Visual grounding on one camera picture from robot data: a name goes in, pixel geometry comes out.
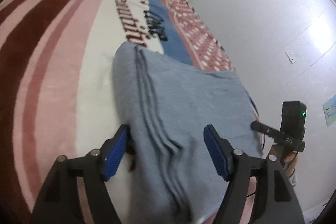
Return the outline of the grey sleeve forearm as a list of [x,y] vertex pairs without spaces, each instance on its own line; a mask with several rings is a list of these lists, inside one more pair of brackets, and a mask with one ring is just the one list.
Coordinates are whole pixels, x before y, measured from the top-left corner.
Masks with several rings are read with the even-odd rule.
[[295,187],[297,185],[297,176],[295,173],[292,173],[289,177],[289,182],[291,184],[292,187]]

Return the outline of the right hand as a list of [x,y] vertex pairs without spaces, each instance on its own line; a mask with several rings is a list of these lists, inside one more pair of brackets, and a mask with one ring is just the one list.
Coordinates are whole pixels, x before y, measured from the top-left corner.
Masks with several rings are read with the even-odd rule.
[[[277,157],[277,159],[280,159],[282,155],[282,150],[283,150],[283,146],[274,144],[270,148],[268,155],[274,155]],[[295,173],[296,164],[298,162],[298,153],[296,151],[290,152],[288,155],[286,155],[283,162],[285,164],[284,170],[285,170],[286,175],[288,177],[293,176]]]

